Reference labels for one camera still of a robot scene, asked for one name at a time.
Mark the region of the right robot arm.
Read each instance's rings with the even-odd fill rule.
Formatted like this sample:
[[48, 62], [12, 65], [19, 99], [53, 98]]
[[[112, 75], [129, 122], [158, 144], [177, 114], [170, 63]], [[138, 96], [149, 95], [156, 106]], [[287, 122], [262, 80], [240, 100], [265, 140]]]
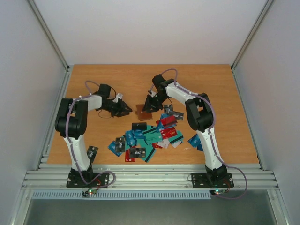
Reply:
[[167, 98], [174, 98], [182, 103], [186, 108], [190, 127], [196, 131], [201, 140], [205, 154], [206, 180], [211, 187], [219, 185], [224, 179], [223, 174], [218, 170], [222, 163], [217, 161], [213, 152], [213, 144], [209, 144], [206, 139], [208, 129], [214, 121], [209, 98], [205, 94], [200, 95], [182, 87], [174, 79], [165, 80], [161, 74], [154, 76], [152, 83], [157, 92], [148, 91], [142, 110], [148, 113], [162, 110], [163, 102]]

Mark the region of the brown leather card holder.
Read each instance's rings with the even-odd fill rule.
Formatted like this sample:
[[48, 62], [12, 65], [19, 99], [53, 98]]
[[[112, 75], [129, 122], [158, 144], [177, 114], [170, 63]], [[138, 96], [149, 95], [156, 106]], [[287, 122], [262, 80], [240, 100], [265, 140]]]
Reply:
[[138, 120], [139, 121], [151, 120], [152, 119], [152, 113], [143, 111], [143, 107], [144, 107], [143, 104], [137, 104], [136, 105], [135, 113], [138, 117]]

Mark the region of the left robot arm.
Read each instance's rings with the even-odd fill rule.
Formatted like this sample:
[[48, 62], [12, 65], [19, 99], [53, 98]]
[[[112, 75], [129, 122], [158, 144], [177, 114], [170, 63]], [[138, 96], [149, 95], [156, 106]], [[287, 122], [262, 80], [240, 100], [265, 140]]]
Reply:
[[96, 179], [84, 140], [88, 112], [105, 110], [112, 117], [122, 117], [132, 112], [132, 109], [122, 100], [121, 93], [115, 93], [115, 97], [110, 98], [113, 90], [110, 85], [100, 84], [96, 92], [87, 89], [89, 93], [86, 96], [62, 98], [54, 123], [55, 130], [63, 137], [71, 156], [71, 181], [78, 180], [84, 187], [92, 185]]

